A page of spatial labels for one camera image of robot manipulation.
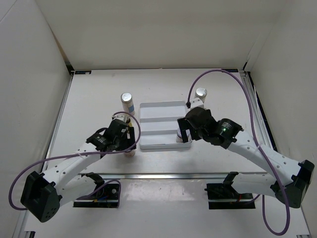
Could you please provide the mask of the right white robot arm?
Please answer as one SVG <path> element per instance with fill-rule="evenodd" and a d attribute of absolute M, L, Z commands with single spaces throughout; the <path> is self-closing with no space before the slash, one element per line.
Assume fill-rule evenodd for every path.
<path fill-rule="evenodd" d="M 308 160 L 298 162 L 257 144 L 241 125 L 230 119 L 216 121 L 210 110 L 196 107 L 177 120 L 183 142 L 203 140 L 214 146 L 236 153 L 265 170 L 266 176 L 243 175 L 230 172 L 217 192 L 228 198 L 243 193 L 259 193 L 276 197 L 291 208 L 299 208 L 306 195 L 314 172 L 314 164 Z"/>

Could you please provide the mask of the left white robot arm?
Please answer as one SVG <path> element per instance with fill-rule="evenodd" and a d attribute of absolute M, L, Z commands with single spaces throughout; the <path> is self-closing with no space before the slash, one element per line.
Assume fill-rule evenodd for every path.
<path fill-rule="evenodd" d="M 135 130 L 130 123 L 113 119 L 86 139 L 74 157 L 66 158 L 42 173 L 32 172 L 25 181 L 20 202 L 41 223 L 50 220 L 59 208 L 81 196 L 99 198 L 104 181 L 95 173 L 77 175 L 99 161 L 105 153 L 136 149 Z"/>

